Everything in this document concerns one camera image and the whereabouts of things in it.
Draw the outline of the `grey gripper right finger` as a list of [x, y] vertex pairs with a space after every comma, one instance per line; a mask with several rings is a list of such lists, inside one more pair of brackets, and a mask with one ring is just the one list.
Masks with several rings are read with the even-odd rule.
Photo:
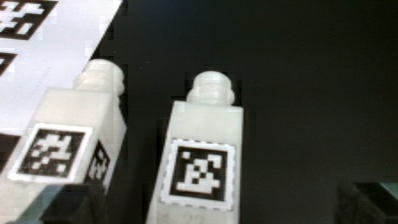
[[398, 224], [398, 182], [337, 186], [336, 224]]

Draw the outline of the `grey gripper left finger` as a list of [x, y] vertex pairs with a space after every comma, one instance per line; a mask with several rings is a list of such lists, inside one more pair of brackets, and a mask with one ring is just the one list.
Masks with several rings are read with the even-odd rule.
[[103, 185], [48, 185], [14, 224], [108, 224]]

